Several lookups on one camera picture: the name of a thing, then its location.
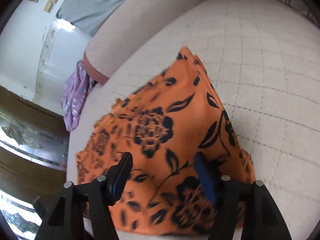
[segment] purple floral fabric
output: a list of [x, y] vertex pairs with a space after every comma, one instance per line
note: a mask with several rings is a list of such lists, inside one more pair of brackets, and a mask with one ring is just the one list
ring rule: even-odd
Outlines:
[[94, 79], [92, 79], [84, 70], [83, 61], [78, 61], [75, 72], [64, 84], [61, 97], [61, 107], [65, 112], [64, 122], [68, 131], [78, 127], [80, 113], [85, 99], [94, 83]]

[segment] white wall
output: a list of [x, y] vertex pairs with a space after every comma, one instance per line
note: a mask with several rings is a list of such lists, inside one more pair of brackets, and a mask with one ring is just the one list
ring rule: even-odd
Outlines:
[[43, 41], [64, 0], [58, 0], [51, 13], [43, 11], [47, 1], [23, 0], [0, 36], [0, 85], [30, 101]]

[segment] gray cloth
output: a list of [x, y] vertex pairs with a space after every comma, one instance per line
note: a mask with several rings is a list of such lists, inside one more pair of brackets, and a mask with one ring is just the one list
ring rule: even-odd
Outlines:
[[94, 36], [104, 21], [125, 0], [65, 0], [57, 12], [58, 19], [71, 22]]

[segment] orange floral fabric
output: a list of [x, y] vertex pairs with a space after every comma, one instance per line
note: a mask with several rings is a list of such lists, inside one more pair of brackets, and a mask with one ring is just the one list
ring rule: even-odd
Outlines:
[[87, 147], [77, 154], [78, 183], [106, 174], [124, 152], [133, 155], [133, 169], [121, 200], [110, 207], [119, 230], [207, 234], [216, 211], [193, 168], [197, 152], [217, 163], [222, 174], [255, 180], [250, 156], [239, 147], [204, 66], [188, 48], [96, 123]]

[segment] silver screw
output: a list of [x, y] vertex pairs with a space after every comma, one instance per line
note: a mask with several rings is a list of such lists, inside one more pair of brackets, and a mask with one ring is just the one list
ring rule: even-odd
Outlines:
[[221, 176], [221, 179], [224, 180], [224, 181], [229, 181], [229, 180], [231, 180], [230, 176], [229, 176], [229, 175], [226, 175], [226, 174], [222, 175], [222, 176]]
[[63, 184], [63, 186], [64, 186], [65, 188], [69, 188], [69, 187], [72, 186], [72, 182], [71, 182], [71, 181], [67, 181], [65, 184]]
[[104, 181], [106, 179], [106, 176], [104, 175], [100, 175], [99, 177], [97, 177], [97, 181]]
[[256, 180], [256, 184], [261, 187], [264, 185], [263, 181], [262, 180]]

